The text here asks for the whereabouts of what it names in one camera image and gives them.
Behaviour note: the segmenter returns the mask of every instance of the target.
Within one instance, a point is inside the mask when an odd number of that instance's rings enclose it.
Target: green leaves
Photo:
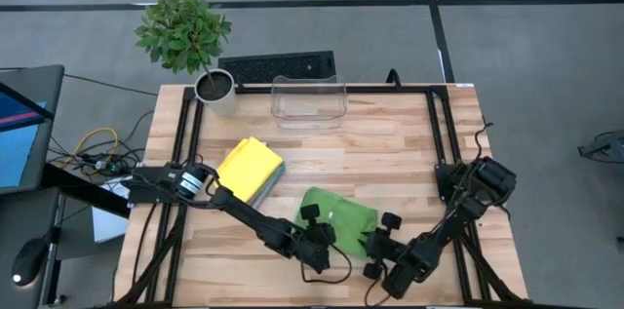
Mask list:
[[[203,71],[211,57],[223,52],[220,39],[227,41],[232,26],[225,16],[213,14],[205,0],[158,0],[145,8],[141,20],[136,45],[173,73]]]

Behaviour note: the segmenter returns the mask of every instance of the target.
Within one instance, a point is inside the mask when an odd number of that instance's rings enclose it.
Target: wooden tabletop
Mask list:
[[[161,87],[152,121],[145,163],[163,166],[172,155],[184,86]],[[483,126],[473,87],[448,86],[462,157],[477,152],[473,139]],[[191,104],[189,117],[194,113]],[[442,106],[437,103],[446,134]],[[188,150],[191,120],[187,123],[183,152]],[[260,211],[293,219],[303,194],[317,186],[356,203],[403,218],[393,238],[402,242],[429,231],[445,207],[438,198],[433,167],[437,162],[427,102],[421,94],[349,95],[348,111],[335,130],[281,130],[271,115],[270,95],[238,96],[236,116],[220,118],[204,111],[198,153],[213,167],[240,139],[255,136],[282,156],[287,172],[264,200]],[[447,156],[448,137],[444,137]],[[480,136],[484,153],[491,155],[486,135]],[[150,209],[133,208],[115,281],[115,295],[130,287],[138,239]],[[149,223],[139,274],[153,254],[160,207]],[[490,209],[477,223],[486,259],[519,296],[527,296],[507,216]],[[466,255],[473,295],[478,297],[473,263]],[[365,262],[353,260],[353,274],[340,285],[304,284],[298,261],[267,249],[245,225],[224,212],[189,209],[184,230],[174,306],[209,305],[363,305],[371,280],[362,275]],[[335,280],[347,271],[346,261],[331,252],[331,269],[308,278]],[[161,267],[156,298],[164,297],[169,261]],[[370,302],[384,296],[377,286]],[[413,283],[402,300],[386,305],[459,304],[461,292],[452,247],[446,247],[440,266],[423,284]]]

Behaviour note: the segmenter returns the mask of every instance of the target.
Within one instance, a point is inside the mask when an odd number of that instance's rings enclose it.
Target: clear plastic container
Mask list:
[[[340,76],[273,79],[271,113],[282,129],[335,129],[346,112],[347,90]]]

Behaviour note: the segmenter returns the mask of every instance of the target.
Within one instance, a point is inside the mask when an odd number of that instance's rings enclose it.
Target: computer mouse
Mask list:
[[[41,262],[46,258],[48,242],[36,238],[26,242],[13,262],[13,282],[18,286],[30,284],[41,269]]]

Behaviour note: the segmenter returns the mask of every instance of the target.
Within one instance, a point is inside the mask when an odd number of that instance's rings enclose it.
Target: green cloth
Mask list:
[[[362,232],[374,231],[377,227],[377,210],[360,206],[329,191],[312,187],[303,196],[301,206],[319,205],[321,216],[318,222],[326,222],[333,226],[335,231],[335,246],[347,254],[366,258],[367,254],[359,240]],[[303,228],[308,222],[301,218],[301,211],[297,211],[294,223]]]

